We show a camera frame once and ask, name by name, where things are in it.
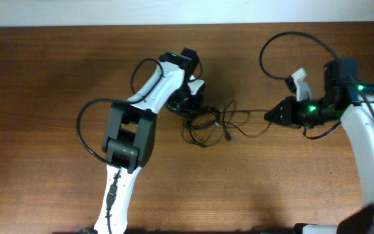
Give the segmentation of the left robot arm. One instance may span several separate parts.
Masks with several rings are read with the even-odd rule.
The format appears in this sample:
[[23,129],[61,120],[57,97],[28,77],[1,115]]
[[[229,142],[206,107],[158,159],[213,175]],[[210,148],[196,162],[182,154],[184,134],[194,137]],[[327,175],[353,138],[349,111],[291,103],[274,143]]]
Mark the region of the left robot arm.
[[102,150],[108,166],[103,204],[92,233],[124,233],[136,177],[155,145],[162,107],[188,120],[202,110],[204,81],[194,77],[199,57],[193,49],[167,52],[155,60],[146,83],[126,102],[110,106]]

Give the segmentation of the black USB cable thick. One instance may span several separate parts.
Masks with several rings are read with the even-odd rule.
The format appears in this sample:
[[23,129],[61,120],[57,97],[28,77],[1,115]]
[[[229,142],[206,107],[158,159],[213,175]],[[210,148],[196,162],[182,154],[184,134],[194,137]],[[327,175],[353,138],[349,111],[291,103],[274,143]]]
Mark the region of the black USB cable thick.
[[209,108],[191,120],[183,120],[181,137],[185,143],[211,148],[221,142],[225,135],[221,112],[216,108]]

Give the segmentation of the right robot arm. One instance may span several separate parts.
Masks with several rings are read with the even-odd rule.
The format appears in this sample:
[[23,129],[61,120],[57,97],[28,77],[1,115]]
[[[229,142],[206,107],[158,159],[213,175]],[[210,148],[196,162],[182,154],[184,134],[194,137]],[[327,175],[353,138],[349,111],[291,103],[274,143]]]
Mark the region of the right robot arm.
[[299,70],[287,78],[294,96],[268,111],[265,120],[281,126],[309,129],[334,121],[346,132],[360,178],[362,208],[334,226],[296,224],[294,233],[374,233],[374,84],[358,80],[353,59],[337,58],[324,66],[325,95],[312,99]]

